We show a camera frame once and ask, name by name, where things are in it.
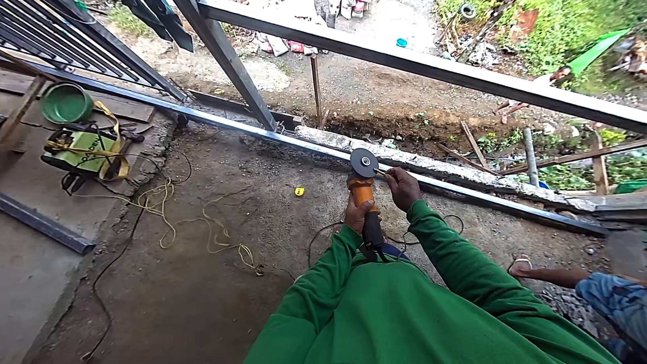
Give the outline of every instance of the green bucket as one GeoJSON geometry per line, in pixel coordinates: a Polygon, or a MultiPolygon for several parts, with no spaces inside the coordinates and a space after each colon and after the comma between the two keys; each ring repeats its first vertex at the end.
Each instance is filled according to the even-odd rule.
{"type": "Polygon", "coordinates": [[[90,117],[94,102],[80,86],[69,82],[50,85],[40,101],[43,116],[55,124],[83,122],[90,117]]]}

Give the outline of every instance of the hand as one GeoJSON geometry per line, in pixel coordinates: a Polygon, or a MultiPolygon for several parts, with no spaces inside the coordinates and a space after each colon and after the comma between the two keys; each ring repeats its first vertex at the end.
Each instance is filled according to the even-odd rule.
{"type": "Polygon", "coordinates": [[[398,209],[407,212],[414,202],[422,199],[418,180],[402,168],[391,168],[384,175],[386,183],[389,184],[393,202],[398,209]]]}
{"type": "Polygon", "coordinates": [[[350,226],[358,234],[362,234],[364,228],[364,215],[371,210],[375,200],[369,199],[364,201],[361,205],[355,205],[355,197],[353,191],[348,194],[348,206],[346,207],[346,216],[344,217],[344,224],[350,226]]]}

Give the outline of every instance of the foot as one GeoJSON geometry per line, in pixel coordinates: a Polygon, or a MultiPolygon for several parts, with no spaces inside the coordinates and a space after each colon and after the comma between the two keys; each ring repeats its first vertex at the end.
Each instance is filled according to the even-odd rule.
{"type": "MultiPolygon", "coordinates": [[[[521,254],[516,257],[516,259],[527,259],[530,260],[530,257],[521,254]]],[[[508,273],[510,273],[511,276],[516,277],[516,278],[523,278],[526,277],[526,274],[532,270],[532,266],[530,265],[529,262],[525,261],[520,261],[520,262],[514,262],[508,269],[508,273]]]]}

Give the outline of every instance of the person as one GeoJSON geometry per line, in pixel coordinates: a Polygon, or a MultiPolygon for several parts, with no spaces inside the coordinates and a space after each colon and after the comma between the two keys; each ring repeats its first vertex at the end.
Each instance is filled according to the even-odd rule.
{"type": "Polygon", "coordinates": [[[542,280],[575,290],[620,336],[604,346],[623,363],[647,363],[647,282],[579,268],[533,269],[524,254],[508,272],[516,278],[542,280]]]}
{"type": "Polygon", "coordinates": [[[409,232],[447,284],[413,262],[357,253],[364,215],[352,194],[344,224],[286,291],[245,360],[255,363],[618,363],[427,206],[401,168],[385,180],[409,232]]]}
{"type": "MultiPolygon", "coordinates": [[[[539,76],[539,77],[535,78],[532,82],[534,84],[538,85],[538,86],[551,86],[555,82],[561,81],[566,76],[571,74],[571,70],[572,70],[572,68],[569,65],[561,66],[554,73],[548,73],[548,74],[545,74],[543,76],[539,76]]],[[[507,112],[501,114],[501,123],[507,124],[508,123],[508,118],[510,117],[510,114],[514,113],[517,110],[527,108],[529,106],[530,106],[530,104],[528,104],[526,102],[521,102],[521,101],[510,99],[510,100],[502,103],[501,105],[499,105],[499,107],[497,107],[494,110],[494,114],[498,115],[499,111],[501,111],[502,109],[507,108],[507,107],[511,107],[511,109],[509,109],[507,112]]]]}

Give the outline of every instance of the blue jeans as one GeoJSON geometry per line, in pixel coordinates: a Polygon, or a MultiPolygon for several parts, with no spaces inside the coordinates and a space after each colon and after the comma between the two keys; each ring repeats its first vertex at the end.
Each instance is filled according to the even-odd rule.
{"type": "Polygon", "coordinates": [[[630,352],[647,352],[647,287],[615,275],[593,273],[581,280],[575,291],[619,329],[621,336],[628,337],[606,345],[616,358],[624,361],[630,352]]]}

